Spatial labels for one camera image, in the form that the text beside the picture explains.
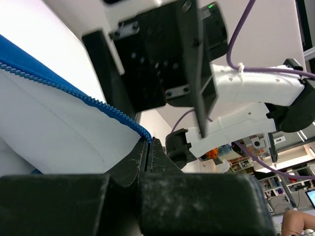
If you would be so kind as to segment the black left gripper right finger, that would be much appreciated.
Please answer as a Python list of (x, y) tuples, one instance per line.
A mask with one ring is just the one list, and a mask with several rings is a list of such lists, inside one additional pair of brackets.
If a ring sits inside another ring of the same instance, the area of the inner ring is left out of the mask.
[(273, 236), (258, 181), (246, 174), (186, 174), (153, 139), (139, 179), (145, 236)]

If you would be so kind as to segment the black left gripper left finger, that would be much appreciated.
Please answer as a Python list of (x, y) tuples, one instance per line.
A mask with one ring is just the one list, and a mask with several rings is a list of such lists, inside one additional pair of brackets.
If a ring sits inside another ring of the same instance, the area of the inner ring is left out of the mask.
[(139, 236), (136, 192), (148, 143), (104, 174), (0, 179), (3, 236)]

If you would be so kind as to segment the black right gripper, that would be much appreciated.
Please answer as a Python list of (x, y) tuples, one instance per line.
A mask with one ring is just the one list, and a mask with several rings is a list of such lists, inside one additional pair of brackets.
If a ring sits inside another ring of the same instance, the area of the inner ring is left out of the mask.
[(206, 136), (217, 94), (211, 61), (228, 50), (221, 8), (177, 0), (120, 21), (109, 33), (124, 68), (120, 73), (105, 33), (82, 36), (107, 103), (128, 116), (163, 107), (193, 107)]

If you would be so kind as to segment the blue zip-up vest jacket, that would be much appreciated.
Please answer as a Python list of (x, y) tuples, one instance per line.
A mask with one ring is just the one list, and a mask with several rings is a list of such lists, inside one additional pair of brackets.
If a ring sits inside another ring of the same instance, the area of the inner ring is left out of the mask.
[(0, 39), (0, 174), (102, 174), (150, 133)]

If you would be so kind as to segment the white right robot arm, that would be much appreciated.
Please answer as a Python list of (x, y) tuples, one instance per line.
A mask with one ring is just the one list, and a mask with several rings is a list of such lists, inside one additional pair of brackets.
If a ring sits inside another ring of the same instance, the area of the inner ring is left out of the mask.
[(198, 126), (172, 132), (166, 150), (188, 162), (258, 133), (296, 132), (315, 118), (315, 83), (292, 59), (251, 68), (213, 65), (230, 56), (233, 40), (216, 2), (199, 8), (175, 0), (82, 36), (115, 117), (171, 105), (194, 108)]

